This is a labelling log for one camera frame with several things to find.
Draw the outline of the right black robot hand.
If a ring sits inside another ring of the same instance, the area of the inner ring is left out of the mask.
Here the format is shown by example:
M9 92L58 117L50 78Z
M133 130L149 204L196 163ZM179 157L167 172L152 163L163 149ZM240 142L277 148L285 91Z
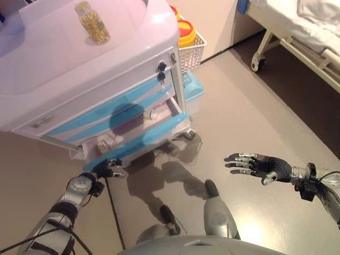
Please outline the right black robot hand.
M235 153L224 158L225 167L232 174L244 174L261 178L263 185L274 181L291 181L292 166L285 160L254 153Z

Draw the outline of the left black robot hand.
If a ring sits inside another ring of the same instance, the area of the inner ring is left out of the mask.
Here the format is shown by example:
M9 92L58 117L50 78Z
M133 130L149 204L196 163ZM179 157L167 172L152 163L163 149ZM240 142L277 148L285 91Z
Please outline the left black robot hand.
M105 159L101 163L97 164L92 172L97 175L98 178L118 177L124 178L126 174L118 169L122 166L120 159Z

